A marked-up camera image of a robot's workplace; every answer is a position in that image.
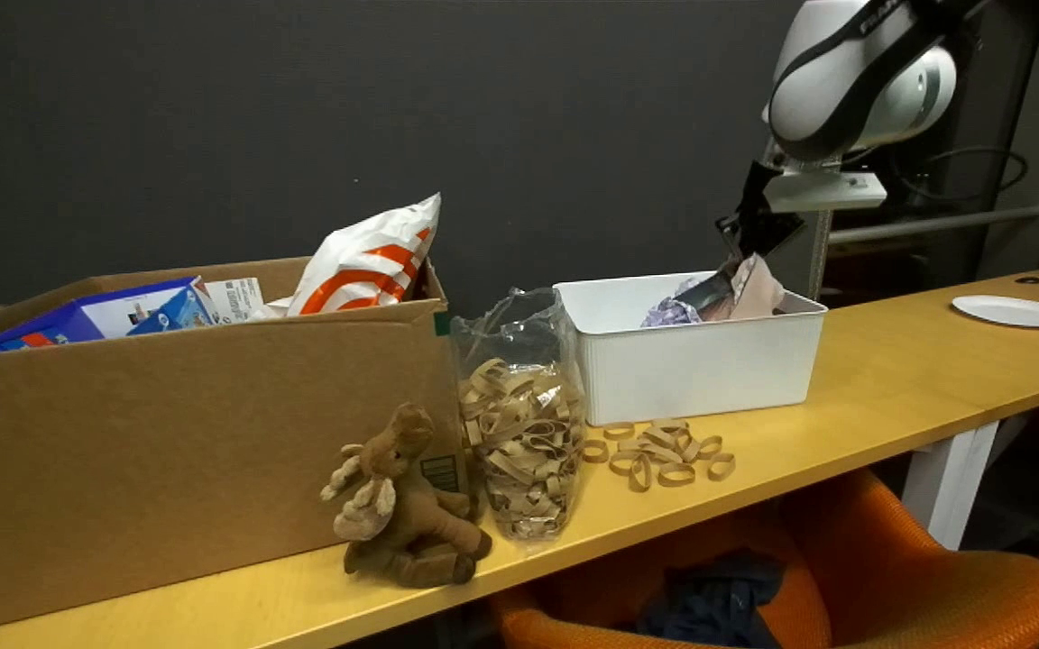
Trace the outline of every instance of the wooden table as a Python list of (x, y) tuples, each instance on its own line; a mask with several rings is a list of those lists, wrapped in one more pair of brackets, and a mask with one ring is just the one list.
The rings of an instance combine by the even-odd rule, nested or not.
[(904, 503), (937, 535), (951, 520), (955, 544), (992, 425), (1039, 408), (1039, 331), (951, 313), (948, 301), (967, 294), (1039, 301), (1039, 285), (997, 279), (832, 312), (808, 403), (694, 420), (695, 436), (717, 432), (737, 455), (726, 482), (632, 494), (589, 464), (568, 535), (546, 549), (497, 541), (471, 583), (355, 581), (343, 553), (326, 549), (6, 624), (0, 649), (338, 647), (910, 450), (924, 455)]

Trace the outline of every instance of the cardboard box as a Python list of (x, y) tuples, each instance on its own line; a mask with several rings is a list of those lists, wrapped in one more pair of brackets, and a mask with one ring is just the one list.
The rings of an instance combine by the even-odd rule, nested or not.
[[(0, 331), (182, 276), (279, 301), (303, 260), (89, 279)], [(434, 461), (467, 492), (445, 318), (424, 276), (399, 307), (0, 355), (0, 624), (331, 544), (319, 492), (399, 402), (449, 422)]]
[(643, 329), (678, 285), (703, 276), (645, 276), (556, 285), (564, 355), (590, 425), (684, 420), (808, 396), (824, 303), (786, 294), (774, 318)]

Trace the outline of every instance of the orange chair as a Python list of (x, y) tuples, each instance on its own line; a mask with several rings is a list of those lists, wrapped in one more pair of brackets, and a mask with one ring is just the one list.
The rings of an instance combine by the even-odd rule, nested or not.
[(503, 591), (492, 611), (510, 649), (690, 647), (622, 629), (657, 598), (669, 571), (699, 565), (732, 549), (784, 565), (774, 598), (760, 607), (784, 649), (1039, 647), (1039, 558), (946, 553), (874, 474), (850, 474)]

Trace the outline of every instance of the dark wall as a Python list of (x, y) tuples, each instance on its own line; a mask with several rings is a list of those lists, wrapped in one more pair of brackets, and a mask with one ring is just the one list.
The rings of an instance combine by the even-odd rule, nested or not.
[(713, 260), (795, 0), (0, 0), (0, 303), (445, 193), (459, 312)]

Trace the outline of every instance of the plastic bag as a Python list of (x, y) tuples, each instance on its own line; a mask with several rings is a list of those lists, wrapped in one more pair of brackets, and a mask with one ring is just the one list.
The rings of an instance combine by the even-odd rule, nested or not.
[(471, 464), (497, 529), (517, 541), (556, 539), (576, 488), (583, 420), (556, 329), (551, 288), (517, 288), (450, 329)]

